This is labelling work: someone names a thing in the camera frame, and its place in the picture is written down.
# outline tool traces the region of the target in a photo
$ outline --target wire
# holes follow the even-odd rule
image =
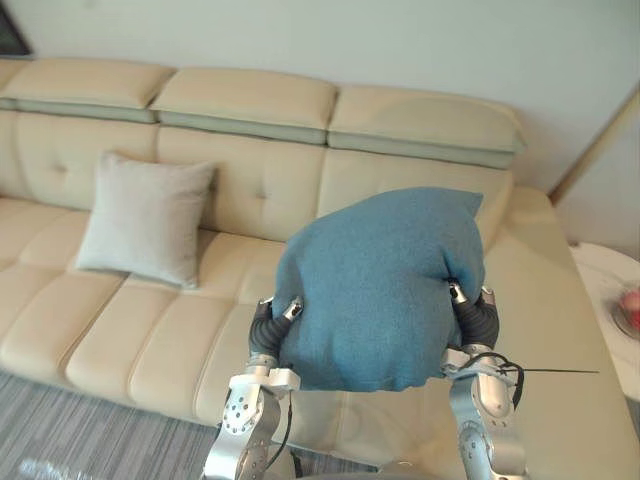
[[[505,357],[504,355],[500,355],[499,353],[483,352],[469,359],[460,369],[462,370],[464,368],[468,368],[474,363],[476,363],[478,360],[480,360],[481,358],[486,358],[486,357],[498,358],[502,360],[502,364],[498,366],[498,369],[500,370],[501,373],[504,373],[505,375],[507,372],[505,367],[512,367],[513,370],[511,371],[518,372],[518,380],[516,381],[516,385],[515,385],[516,389],[514,390],[513,396],[511,397],[511,401],[513,402],[513,409],[515,410],[516,408],[518,408],[518,404],[520,403],[520,399],[522,398],[522,391],[524,390],[524,368],[522,368],[520,365],[510,361],[507,357]]]
[[[271,460],[269,460],[267,462],[266,467],[264,467],[265,470],[268,470],[269,467],[271,467],[271,465],[273,465],[273,462],[276,461],[278,456],[280,456],[280,454],[284,450],[284,447],[287,444],[287,440],[289,440],[289,433],[291,432],[291,418],[292,417],[293,417],[293,408],[291,407],[291,391],[289,391],[289,412],[287,413],[287,430],[284,433],[284,438],[282,439],[282,443],[280,444],[280,448],[278,448],[278,451],[273,455],[273,457],[271,457]]]
[[[600,370],[570,370],[564,368],[524,368],[525,372],[545,372],[545,373],[600,373]],[[516,372],[517,370],[503,370],[505,372]]]

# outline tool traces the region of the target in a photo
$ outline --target black cable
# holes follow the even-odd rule
[[[481,358],[486,358],[486,357],[499,358],[500,360],[502,360],[502,364],[498,365],[498,370],[500,371],[500,373],[506,374],[507,370],[504,369],[505,367],[513,367],[515,371],[518,372],[518,380],[515,385],[516,389],[514,390],[513,396],[511,397],[511,401],[513,402],[513,409],[515,410],[516,408],[518,408],[518,404],[520,403],[520,399],[522,398],[522,392],[524,390],[524,368],[522,368],[520,365],[510,361],[507,357],[505,357],[504,355],[500,355],[499,353],[483,352],[483,353],[479,353],[475,357],[470,358],[461,367],[461,370],[464,368],[470,367]]]
[[[291,407],[291,391],[289,391],[289,412],[287,413],[287,430],[284,432],[284,438],[282,439],[282,443],[280,444],[280,448],[278,449],[278,451],[273,455],[273,457],[271,457],[271,460],[269,460],[267,462],[266,467],[264,467],[265,470],[268,470],[269,467],[271,465],[273,465],[273,462],[276,461],[276,459],[278,458],[278,456],[282,453],[282,451],[284,450],[284,447],[287,444],[287,440],[289,440],[289,433],[291,432],[291,417],[293,416],[293,409]]]

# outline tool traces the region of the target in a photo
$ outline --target gray pillow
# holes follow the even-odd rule
[[[198,286],[197,231],[214,165],[139,162],[105,153],[77,268]]]

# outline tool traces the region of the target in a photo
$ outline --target floor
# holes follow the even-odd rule
[[[215,433],[0,373],[0,479],[197,479]],[[375,471],[295,454],[304,475]]]

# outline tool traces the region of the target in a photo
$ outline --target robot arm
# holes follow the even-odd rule
[[[442,371],[453,380],[452,411],[458,424],[458,447],[469,480],[529,480],[524,449],[514,425],[509,387],[520,384],[504,372],[510,364],[493,353],[498,315],[493,292],[483,287],[474,304],[460,286],[450,283],[453,307],[462,332],[462,349],[448,348]],[[267,452],[280,421],[278,400],[298,390],[300,378],[278,367],[278,352],[291,323],[302,311],[295,299],[272,319],[271,301],[260,302],[250,331],[249,362],[229,382],[220,434],[204,467],[205,480],[262,480],[269,468]]]
[[[462,332],[462,350],[449,348],[443,373],[453,380],[451,409],[458,424],[458,448],[469,480],[527,480],[525,453],[514,425],[514,410],[524,378],[504,371],[512,366],[494,354],[498,314],[493,292],[483,287],[473,304],[460,286],[450,283],[454,310]],[[514,398],[508,388],[516,386]]]
[[[302,311],[294,299],[272,318],[271,300],[258,303],[249,334],[249,362],[229,382],[220,433],[204,466],[207,480],[262,480],[269,468],[271,438],[280,423],[280,400],[300,388],[300,377],[278,367],[280,344]]]

